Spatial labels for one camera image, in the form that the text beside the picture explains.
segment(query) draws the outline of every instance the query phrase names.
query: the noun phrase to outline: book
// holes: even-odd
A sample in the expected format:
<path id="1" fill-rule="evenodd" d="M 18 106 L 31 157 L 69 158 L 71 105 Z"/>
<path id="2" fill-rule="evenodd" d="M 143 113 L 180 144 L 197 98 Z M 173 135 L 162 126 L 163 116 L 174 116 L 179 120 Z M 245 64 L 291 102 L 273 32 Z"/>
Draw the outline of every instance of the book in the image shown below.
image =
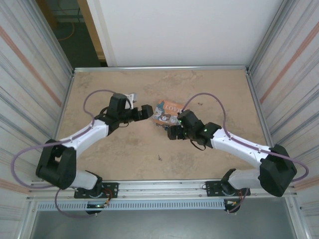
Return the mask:
<path id="1" fill-rule="evenodd" d="M 181 113 L 183 105 L 168 100 L 160 100 L 157 104 L 152 120 L 157 126 L 165 130 L 171 125 L 179 125 L 178 113 Z"/>

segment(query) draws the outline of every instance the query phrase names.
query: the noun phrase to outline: orange stripe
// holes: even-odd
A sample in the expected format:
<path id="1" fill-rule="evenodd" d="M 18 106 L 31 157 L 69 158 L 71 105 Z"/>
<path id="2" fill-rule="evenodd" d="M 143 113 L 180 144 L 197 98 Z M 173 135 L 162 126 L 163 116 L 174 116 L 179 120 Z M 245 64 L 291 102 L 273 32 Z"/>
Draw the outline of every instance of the orange stripe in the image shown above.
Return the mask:
<path id="1" fill-rule="evenodd" d="M 17 45 L 12 41 L 6 31 L 0 26 L 0 35 L 3 40 L 8 44 L 8 46 L 14 51 L 14 53 L 19 57 L 21 62 L 26 66 L 26 68 L 32 73 L 32 75 L 40 82 L 40 84 L 44 87 L 44 89 L 49 93 L 49 95 L 54 99 L 54 101 L 61 106 L 62 102 L 59 98 L 54 94 L 54 92 L 50 89 L 50 87 L 45 83 L 40 74 L 36 71 L 36 69 L 32 66 L 32 64 L 28 61 L 25 55 L 19 50 Z"/>
<path id="2" fill-rule="evenodd" d="M 295 183 L 295 189 L 297 191 L 300 191 L 318 184 L 319 184 L 319 176 L 315 176 L 313 178 L 303 180 L 300 183 Z"/>
<path id="3" fill-rule="evenodd" d="M 0 188 L 4 188 L 10 191 L 15 191 L 18 193 L 24 193 L 24 194 L 28 194 L 29 190 L 25 187 L 22 187 L 20 185 L 5 181 L 3 179 L 0 179 Z"/>
<path id="4" fill-rule="evenodd" d="M 295 60 L 301 55 L 301 53 L 306 49 L 306 47 L 310 44 L 310 42 L 314 39 L 314 37 L 319 32 L 319 22 L 315 25 L 315 27 L 311 30 L 311 32 L 308 34 L 308 36 L 305 38 L 305 40 L 301 43 L 300 47 L 297 49 L 293 57 L 290 59 L 290 61 L 286 64 L 286 66 L 281 70 L 279 75 L 276 77 L 274 82 L 270 85 L 268 90 L 265 92 L 265 94 L 260 99 L 260 103 L 263 103 L 266 99 L 266 97 L 269 95 L 269 93 L 274 89 L 274 87 L 278 84 L 278 82 L 282 79 L 282 77 L 286 74 L 286 72 L 289 70 L 289 68 L 292 66 L 292 64 L 295 62 Z"/>

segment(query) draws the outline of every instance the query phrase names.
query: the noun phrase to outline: ventilated metal strip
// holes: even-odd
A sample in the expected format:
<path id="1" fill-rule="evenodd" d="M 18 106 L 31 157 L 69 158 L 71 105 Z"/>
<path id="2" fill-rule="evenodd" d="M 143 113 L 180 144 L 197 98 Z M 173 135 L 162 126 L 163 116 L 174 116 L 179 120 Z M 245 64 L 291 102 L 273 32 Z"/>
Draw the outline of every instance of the ventilated metal strip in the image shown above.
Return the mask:
<path id="1" fill-rule="evenodd" d="M 59 202 L 58 206 L 63 211 L 94 211 L 87 208 L 88 201 Z M 223 199 L 202 200 L 138 200 L 138 201 L 111 201 L 106 208 L 99 210 L 176 210 L 176 209 L 225 209 Z M 40 202 L 38 211 L 56 211 L 54 202 Z"/>

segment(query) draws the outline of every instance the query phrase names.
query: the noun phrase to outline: tan work surface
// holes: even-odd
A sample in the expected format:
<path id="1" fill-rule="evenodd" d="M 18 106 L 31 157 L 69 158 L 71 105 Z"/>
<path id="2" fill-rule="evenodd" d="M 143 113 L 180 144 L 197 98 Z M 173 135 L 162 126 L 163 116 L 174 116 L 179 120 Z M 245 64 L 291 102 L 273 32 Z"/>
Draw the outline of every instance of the tan work surface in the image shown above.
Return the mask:
<path id="1" fill-rule="evenodd" d="M 230 71 L 131 71 L 76 73 L 60 130 L 60 138 L 69 136 L 90 122 L 83 110 L 86 96 L 97 89 L 138 94 L 135 107 L 159 100 L 185 104 L 200 92 L 215 94 L 227 111 L 227 128 L 247 140 L 264 144 L 245 73 Z M 87 110 L 98 115 L 109 105 L 111 93 L 97 93 Z M 199 96 L 188 106 L 203 123 L 222 125 L 223 114 L 210 96 Z M 131 122 L 96 142 L 77 160 L 77 167 L 104 180 L 169 180 L 221 178 L 230 168 L 249 169 L 245 161 L 220 150 L 199 151 L 189 140 L 169 140 L 167 132 L 151 120 Z"/>

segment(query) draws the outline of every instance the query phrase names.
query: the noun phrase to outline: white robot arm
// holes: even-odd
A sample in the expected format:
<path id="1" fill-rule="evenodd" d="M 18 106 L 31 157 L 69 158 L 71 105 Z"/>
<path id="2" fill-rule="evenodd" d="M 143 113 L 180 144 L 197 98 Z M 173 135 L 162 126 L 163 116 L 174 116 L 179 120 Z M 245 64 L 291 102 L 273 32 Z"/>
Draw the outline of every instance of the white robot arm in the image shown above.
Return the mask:
<path id="1" fill-rule="evenodd" d="M 88 171 L 77 170 L 76 160 L 88 147 L 119 128 L 121 123 L 145 120 L 153 115 L 149 105 L 143 105 L 140 111 L 134 108 L 135 101 L 136 94 L 114 93 L 109 106 L 95 116 L 88 126 L 60 140 L 65 143 L 43 149 L 36 175 L 60 189 L 82 188 L 92 196 L 99 195 L 102 178 Z"/>
<path id="2" fill-rule="evenodd" d="M 243 188 L 263 188 L 268 193 L 281 197 L 297 173 L 291 161 L 267 153 L 273 152 L 288 156 L 287 151 L 280 145 L 271 148 L 250 142 L 231 133 L 229 137 L 221 126 L 211 122 L 204 125 L 190 110 L 182 112 L 177 118 L 181 125 L 168 128 L 169 139 L 190 139 L 195 147 L 197 146 L 194 142 L 197 142 L 198 145 L 205 148 L 220 149 L 255 167 L 251 170 L 230 169 L 221 180 L 225 195 L 232 195 L 236 190 Z M 258 148 L 258 151 L 243 146 L 233 139 Z"/>

